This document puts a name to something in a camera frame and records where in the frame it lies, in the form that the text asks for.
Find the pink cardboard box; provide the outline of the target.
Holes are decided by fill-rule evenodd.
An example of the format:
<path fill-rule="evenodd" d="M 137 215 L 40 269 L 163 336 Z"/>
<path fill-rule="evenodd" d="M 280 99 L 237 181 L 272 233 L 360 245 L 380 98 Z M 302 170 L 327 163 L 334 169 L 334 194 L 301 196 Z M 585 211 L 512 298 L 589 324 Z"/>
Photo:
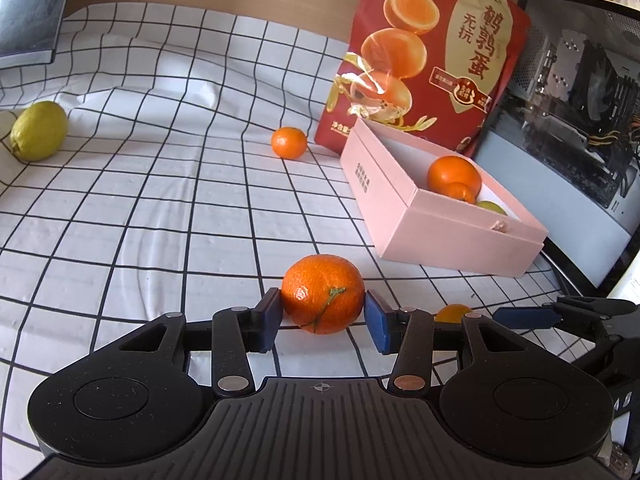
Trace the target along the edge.
<path fill-rule="evenodd" d="M 341 165 L 378 255 L 479 274 L 518 278 L 548 231 L 483 168 L 478 198 L 503 214 L 429 191 L 427 170 L 453 151 L 377 122 L 357 119 Z"/>

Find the yellow lemon in box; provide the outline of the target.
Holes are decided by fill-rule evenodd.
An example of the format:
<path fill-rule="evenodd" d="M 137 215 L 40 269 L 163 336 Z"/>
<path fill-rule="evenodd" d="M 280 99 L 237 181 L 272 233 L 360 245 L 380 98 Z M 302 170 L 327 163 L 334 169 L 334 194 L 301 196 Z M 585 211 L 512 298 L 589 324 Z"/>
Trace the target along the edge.
<path fill-rule="evenodd" d="M 503 216 L 506 216 L 506 211 L 500 205 L 491 202 L 490 200 L 480 200 L 476 203 L 476 206 L 485 210 L 495 212 L 496 214 L 502 214 Z"/>

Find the white checkered tablecloth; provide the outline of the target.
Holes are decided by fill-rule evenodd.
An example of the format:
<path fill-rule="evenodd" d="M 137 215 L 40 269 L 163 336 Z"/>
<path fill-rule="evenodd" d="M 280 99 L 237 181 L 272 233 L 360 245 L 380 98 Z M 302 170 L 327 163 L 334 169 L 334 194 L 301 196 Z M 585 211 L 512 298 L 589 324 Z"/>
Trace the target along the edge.
<path fill-rule="evenodd" d="M 1 474 L 42 459 L 27 403 L 44 378 L 166 312 L 190 321 L 257 304 L 300 258 L 351 261 L 396 308 L 484 315 L 556 297 L 544 259 L 493 278 L 381 259 L 337 156 L 271 135 L 317 130 L 338 40 L 158 3 L 66 18 L 55 59 L 1 75 L 1 129 L 35 102 L 68 118 L 62 148 L 1 150 Z"/>

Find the glass computer case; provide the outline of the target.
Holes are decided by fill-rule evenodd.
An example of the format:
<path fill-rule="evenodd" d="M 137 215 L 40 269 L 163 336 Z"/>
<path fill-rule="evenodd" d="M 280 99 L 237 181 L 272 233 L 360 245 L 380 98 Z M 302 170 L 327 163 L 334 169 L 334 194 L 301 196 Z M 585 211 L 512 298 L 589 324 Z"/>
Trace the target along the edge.
<path fill-rule="evenodd" d="M 606 296 L 639 252 L 639 5 L 518 5 L 526 45 L 474 158 L 546 227 L 567 285 Z"/>

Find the mandarin with stem far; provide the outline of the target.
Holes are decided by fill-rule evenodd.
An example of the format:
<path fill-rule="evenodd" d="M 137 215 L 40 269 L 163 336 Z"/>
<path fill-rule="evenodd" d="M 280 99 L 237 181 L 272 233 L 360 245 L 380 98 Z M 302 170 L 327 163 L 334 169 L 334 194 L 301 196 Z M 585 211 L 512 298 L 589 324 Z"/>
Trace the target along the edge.
<path fill-rule="evenodd" d="M 271 136 L 273 153 L 284 159 L 298 159 L 307 151 L 307 137 L 303 130 L 282 127 Z"/>

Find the yellow-green lemon on cloth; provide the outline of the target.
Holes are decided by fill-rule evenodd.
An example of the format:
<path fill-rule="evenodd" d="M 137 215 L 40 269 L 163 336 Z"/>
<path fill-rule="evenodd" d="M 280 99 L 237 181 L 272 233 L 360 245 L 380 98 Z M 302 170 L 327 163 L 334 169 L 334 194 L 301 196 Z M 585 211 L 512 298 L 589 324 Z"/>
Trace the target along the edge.
<path fill-rule="evenodd" d="M 40 162 L 60 149 L 67 131 L 68 119 L 58 103 L 34 103 L 24 110 L 12 126 L 12 153 L 25 162 Z"/>

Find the red quail egg bag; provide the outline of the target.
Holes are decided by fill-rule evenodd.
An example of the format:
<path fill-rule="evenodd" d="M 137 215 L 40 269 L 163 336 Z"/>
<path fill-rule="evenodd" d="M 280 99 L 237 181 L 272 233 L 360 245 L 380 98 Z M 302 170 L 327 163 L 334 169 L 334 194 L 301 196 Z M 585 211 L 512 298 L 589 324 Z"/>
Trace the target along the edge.
<path fill-rule="evenodd" d="M 529 24 L 511 0 L 360 0 L 317 143 L 339 153 L 367 119 L 471 154 Z"/>

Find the black monitor screen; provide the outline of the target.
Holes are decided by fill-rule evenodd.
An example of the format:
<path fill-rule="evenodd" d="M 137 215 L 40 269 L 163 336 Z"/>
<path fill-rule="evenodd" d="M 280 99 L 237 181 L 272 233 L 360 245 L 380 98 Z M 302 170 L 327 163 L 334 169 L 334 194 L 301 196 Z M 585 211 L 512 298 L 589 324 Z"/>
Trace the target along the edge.
<path fill-rule="evenodd" d="M 54 59 L 66 0 L 0 0 L 1 67 Z"/>

